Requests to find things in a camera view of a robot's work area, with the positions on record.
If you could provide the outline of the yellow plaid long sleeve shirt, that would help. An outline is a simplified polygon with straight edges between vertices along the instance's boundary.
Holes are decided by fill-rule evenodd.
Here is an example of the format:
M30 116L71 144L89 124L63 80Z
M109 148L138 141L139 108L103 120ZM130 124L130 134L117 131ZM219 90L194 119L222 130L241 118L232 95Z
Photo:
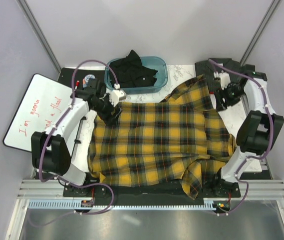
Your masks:
M144 187L179 180L195 199L237 147L213 108L203 75L178 85L159 103L119 106L116 126L99 117L94 122L87 162L101 183Z

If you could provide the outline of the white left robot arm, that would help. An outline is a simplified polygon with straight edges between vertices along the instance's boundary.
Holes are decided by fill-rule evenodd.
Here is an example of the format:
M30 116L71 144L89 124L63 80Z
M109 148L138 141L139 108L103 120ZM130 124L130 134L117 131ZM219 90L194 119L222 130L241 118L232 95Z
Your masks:
M74 87L69 106L59 119L45 131L34 132L31 136L32 165L39 173L46 172L74 185L74 191L81 197L91 193L91 183L86 173L72 163L67 142L73 130L89 111L95 111L105 125L117 124L121 114L119 103L126 99L126 93L116 84L107 93L106 85L97 79L90 80L83 89Z

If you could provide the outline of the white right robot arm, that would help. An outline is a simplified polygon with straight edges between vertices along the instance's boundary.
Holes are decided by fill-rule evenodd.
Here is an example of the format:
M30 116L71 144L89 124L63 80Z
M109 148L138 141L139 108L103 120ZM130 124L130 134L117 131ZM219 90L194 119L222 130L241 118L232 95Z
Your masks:
M213 60L210 63L222 69L222 72L214 72L214 79L220 83L220 88L214 92L216 110L220 112L234 106L242 96L246 96L249 107L236 136L237 148L210 185L212 194L222 197L229 186L240 182L251 161L262 160L268 155L283 127L284 118L276 114L271 105L265 73L254 70L239 73Z

